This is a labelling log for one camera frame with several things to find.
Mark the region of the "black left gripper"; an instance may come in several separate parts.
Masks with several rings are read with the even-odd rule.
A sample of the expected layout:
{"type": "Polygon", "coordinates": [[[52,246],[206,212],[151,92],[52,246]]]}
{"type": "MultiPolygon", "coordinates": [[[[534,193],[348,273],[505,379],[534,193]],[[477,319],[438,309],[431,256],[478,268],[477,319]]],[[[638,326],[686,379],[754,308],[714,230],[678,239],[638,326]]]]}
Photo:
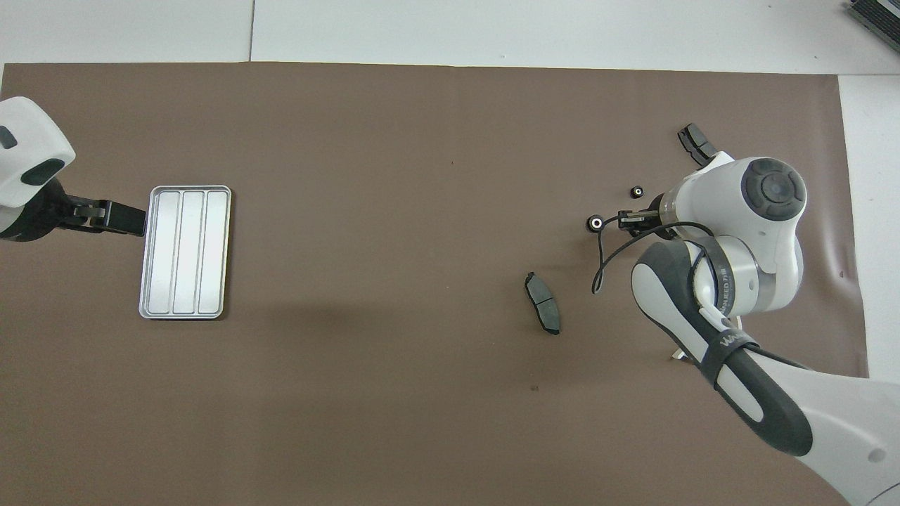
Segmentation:
{"type": "Polygon", "coordinates": [[[42,186],[25,205],[1,206],[1,239],[13,242],[38,240],[55,228],[78,225],[144,237],[146,223],[146,211],[118,202],[77,200],[75,206],[58,179],[42,186]]]}

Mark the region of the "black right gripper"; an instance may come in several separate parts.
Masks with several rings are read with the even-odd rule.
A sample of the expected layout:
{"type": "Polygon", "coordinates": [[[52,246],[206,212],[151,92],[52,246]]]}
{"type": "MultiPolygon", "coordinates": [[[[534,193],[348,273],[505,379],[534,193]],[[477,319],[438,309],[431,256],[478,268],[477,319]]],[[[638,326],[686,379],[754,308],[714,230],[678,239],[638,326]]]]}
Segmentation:
{"type": "MultiPolygon", "coordinates": [[[[645,210],[652,212],[652,216],[647,218],[646,230],[654,233],[669,233],[667,225],[671,223],[671,212],[667,210],[667,195],[660,193],[650,202],[649,208],[645,210]]],[[[640,211],[620,210],[618,212],[618,230],[627,233],[640,233],[643,230],[644,217],[640,211]]]]}

